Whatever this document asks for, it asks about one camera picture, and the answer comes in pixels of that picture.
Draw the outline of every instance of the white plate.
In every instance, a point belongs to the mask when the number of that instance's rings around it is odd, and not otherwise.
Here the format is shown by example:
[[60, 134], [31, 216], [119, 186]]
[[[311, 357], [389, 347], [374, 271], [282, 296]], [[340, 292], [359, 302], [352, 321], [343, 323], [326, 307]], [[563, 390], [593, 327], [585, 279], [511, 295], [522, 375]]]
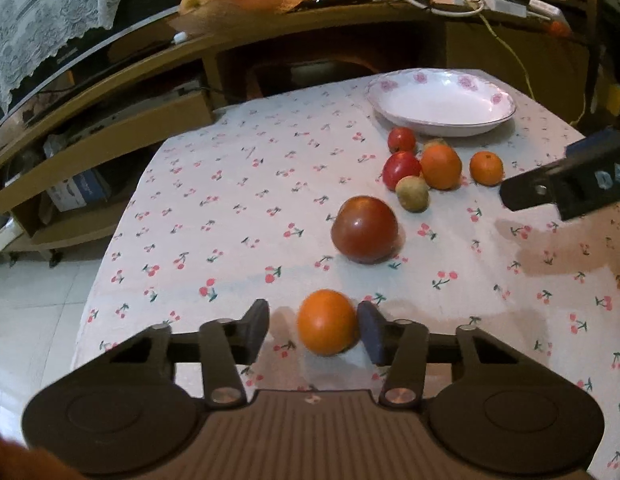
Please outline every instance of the white plate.
[[512, 96], [494, 83], [441, 68], [379, 75], [367, 86], [365, 95], [392, 123], [437, 137], [482, 134], [516, 111]]

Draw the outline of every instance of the wheel caster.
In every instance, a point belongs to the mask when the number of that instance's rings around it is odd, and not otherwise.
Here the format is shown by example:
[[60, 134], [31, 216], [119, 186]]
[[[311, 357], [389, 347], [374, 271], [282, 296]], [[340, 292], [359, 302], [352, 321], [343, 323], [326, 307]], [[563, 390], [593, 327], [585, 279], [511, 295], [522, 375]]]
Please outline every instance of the wheel caster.
[[58, 266], [59, 262], [63, 259], [64, 254], [60, 251], [55, 251], [54, 249], [52, 249], [50, 252], [52, 254], [50, 255], [48, 265], [50, 266], [50, 269], [54, 269], [56, 266]]

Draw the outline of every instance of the box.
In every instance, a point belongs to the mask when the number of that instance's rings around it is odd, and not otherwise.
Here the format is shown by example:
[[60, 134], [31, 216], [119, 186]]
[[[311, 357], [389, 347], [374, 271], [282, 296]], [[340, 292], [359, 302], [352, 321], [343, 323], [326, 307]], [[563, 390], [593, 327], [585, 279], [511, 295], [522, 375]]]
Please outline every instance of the box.
[[56, 208], [63, 212], [107, 200], [112, 189], [98, 171], [87, 170], [48, 188], [47, 192]]
[[10, 217], [8, 223], [0, 229], [0, 251], [3, 251], [22, 234], [21, 226], [14, 221], [14, 218]]

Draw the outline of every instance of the power strip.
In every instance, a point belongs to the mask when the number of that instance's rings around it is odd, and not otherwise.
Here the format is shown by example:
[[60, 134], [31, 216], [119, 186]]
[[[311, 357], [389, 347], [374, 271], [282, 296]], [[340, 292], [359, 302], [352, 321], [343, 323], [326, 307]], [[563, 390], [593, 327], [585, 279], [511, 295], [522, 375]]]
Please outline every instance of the power strip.
[[[527, 8], [520, 4], [510, 2], [509, 0], [483, 0], [485, 2], [485, 8], [490, 9], [493, 12], [501, 12], [502, 14], [510, 14], [512, 16], [518, 16], [519, 18], [527, 17]], [[465, 0], [432, 0], [433, 3], [439, 5], [450, 5], [456, 7], [464, 7], [468, 9]]]
[[493, 10], [494, 12], [501, 12], [503, 14], [510, 14], [512, 16], [518, 16], [519, 18], [527, 18], [527, 7], [510, 2], [509, 0], [483, 0], [485, 2], [485, 8]]

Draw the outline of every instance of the metal screw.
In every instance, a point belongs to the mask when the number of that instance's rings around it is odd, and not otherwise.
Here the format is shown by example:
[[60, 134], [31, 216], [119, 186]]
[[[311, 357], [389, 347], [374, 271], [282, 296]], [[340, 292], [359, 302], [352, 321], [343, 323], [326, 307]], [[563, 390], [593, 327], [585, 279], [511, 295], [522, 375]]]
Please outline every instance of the metal screw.
[[385, 400], [392, 404], [407, 404], [417, 398], [409, 388], [392, 388], [385, 393]]
[[241, 399], [241, 392], [231, 386], [223, 386], [212, 391], [210, 395], [213, 402], [217, 404], [230, 404]]

